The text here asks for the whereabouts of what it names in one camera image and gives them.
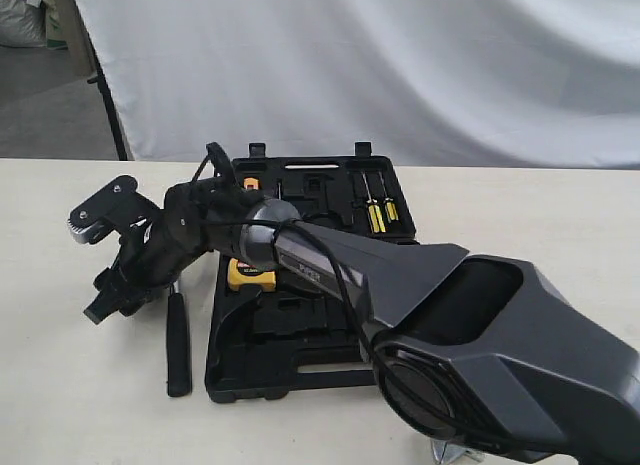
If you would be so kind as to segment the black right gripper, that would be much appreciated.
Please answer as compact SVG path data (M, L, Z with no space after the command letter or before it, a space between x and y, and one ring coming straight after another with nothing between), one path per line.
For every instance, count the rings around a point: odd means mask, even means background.
M116 312L135 314L205 251L199 217L161 213L123 238L116 260L99 278L98 295L83 314L94 324Z

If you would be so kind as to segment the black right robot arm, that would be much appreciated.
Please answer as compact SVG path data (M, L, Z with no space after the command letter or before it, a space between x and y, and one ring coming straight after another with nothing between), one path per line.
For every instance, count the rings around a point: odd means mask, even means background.
M339 299L384 399L431 438L525 463L639 460L638 352L530 262L309 224L290 203L219 179L175 185L162 206L113 182L69 224L89 243L120 236L85 311L94 322L217 251Z

